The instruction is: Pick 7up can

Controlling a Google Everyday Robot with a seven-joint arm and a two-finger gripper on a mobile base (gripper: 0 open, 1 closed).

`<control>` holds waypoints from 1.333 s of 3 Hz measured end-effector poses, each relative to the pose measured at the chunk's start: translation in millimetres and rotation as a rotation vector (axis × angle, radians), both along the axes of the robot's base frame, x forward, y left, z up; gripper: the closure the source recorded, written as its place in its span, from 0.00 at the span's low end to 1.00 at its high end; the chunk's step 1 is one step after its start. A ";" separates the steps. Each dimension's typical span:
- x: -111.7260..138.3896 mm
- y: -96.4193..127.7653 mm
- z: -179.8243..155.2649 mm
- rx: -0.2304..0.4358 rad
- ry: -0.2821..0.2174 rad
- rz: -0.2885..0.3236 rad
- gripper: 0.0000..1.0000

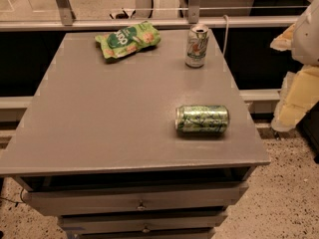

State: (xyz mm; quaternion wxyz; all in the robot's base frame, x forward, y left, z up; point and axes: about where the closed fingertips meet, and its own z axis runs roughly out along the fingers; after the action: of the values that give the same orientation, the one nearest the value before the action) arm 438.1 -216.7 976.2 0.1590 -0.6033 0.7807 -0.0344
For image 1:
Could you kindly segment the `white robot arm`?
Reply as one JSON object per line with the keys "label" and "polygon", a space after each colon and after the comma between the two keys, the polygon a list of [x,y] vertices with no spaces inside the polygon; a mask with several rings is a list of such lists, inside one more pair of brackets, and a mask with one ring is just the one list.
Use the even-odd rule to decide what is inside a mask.
{"label": "white robot arm", "polygon": [[313,0],[295,24],[292,58],[303,65],[319,66],[319,0]]}

